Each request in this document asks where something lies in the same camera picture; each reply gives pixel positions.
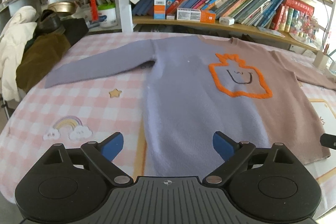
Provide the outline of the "white puffy jacket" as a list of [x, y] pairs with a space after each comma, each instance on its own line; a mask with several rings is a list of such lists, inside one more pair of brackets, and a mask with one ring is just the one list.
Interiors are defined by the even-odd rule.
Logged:
[[6, 101], [21, 100], [16, 82], [27, 42], [33, 38], [37, 23], [33, 6], [21, 7], [1, 32], [1, 94]]

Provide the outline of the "purple and brown sweater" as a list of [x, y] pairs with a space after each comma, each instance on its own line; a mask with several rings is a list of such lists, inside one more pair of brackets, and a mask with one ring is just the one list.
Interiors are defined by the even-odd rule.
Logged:
[[46, 87], [93, 80], [153, 62], [143, 89], [147, 151], [157, 176], [205, 177], [221, 165], [216, 131], [258, 147], [280, 142], [303, 164], [326, 159], [319, 116], [299, 83], [335, 83], [279, 51], [237, 38], [141, 40], [50, 72]]

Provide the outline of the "row of colourful books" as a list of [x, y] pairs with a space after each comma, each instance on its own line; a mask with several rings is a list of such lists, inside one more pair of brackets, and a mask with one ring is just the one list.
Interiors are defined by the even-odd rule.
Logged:
[[303, 0], [166, 0], [165, 19], [154, 19], [154, 0], [140, 0], [135, 4], [134, 18], [177, 20], [177, 9], [209, 10], [235, 19], [235, 24], [254, 26], [260, 30], [296, 32], [303, 20], [315, 26], [314, 7]]

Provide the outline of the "gold metal bowl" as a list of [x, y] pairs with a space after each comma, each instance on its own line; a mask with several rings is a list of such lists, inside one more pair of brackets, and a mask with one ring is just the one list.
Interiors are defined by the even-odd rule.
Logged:
[[76, 5], [73, 2], [54, 2], [48, 5], [48, 9], [61, 14], [74, 14]]

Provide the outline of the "brown corduroy garment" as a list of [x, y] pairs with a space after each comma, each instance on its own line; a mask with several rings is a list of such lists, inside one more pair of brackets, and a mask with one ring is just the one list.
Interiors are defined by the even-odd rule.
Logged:
[[28, 93], [62, 59], [70, 47], [65, 35], [39, 36], [23, 54], [21, 64], [17, 67], [18, 88]]

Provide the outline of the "orange white small box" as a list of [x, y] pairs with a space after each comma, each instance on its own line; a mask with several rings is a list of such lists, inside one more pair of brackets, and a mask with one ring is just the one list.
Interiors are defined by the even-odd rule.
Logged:
[[213, 24], [216, 14], [209, 10], [178, 8], [177, 20]]

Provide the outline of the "white charger box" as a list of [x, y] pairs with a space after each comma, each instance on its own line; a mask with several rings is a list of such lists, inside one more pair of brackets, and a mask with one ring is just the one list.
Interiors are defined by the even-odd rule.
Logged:
[[235, 19], [229, 16], [221, 16], [219, 18], [219, 24], [223, 26], [232, 26], [233, 24], [235, 24]]

